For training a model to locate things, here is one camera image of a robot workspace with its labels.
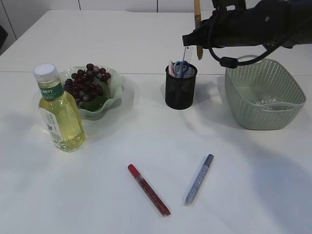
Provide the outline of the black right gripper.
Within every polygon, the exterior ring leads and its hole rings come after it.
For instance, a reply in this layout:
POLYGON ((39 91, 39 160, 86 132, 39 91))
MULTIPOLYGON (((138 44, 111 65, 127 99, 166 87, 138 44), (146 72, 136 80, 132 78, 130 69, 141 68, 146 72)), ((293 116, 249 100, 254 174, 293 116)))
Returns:
POLYGON ((307 1, 261 0, 246 10, 233 6, 212 15, 188 35, 183 46, 208 48, 262 45, 267 49, 307 44, 307 1))

